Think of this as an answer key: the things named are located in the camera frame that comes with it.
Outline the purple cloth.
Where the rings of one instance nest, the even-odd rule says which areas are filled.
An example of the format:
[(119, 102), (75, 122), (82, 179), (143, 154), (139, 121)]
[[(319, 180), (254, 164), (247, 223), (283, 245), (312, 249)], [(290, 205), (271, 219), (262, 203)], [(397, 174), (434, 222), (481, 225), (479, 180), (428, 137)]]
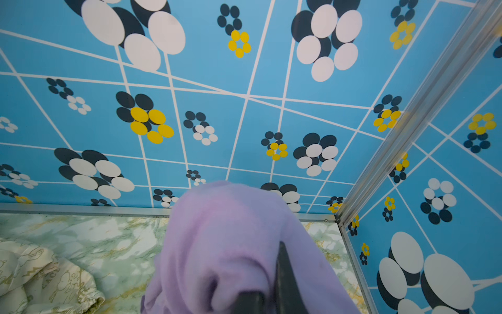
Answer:
[(285, 245), (309, 313), (357, 313), (327, 258), (276, 193), (227, 181), (185, 192), (175, 204), (141, 313), (229, 313), (259, 292), (268, 313)]

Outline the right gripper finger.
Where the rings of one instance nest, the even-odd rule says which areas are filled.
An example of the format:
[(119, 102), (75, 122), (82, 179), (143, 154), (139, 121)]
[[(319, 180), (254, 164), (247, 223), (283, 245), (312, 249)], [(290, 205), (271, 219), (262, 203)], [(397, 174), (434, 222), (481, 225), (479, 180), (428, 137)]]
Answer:
[[(280, 242), (278, 250), (273, 303), (276, 313), (308, 314), (284, 242)], [(265, 313), (264, 294), (260, 291), (240, 293), (234, 302), (234, 313)]]

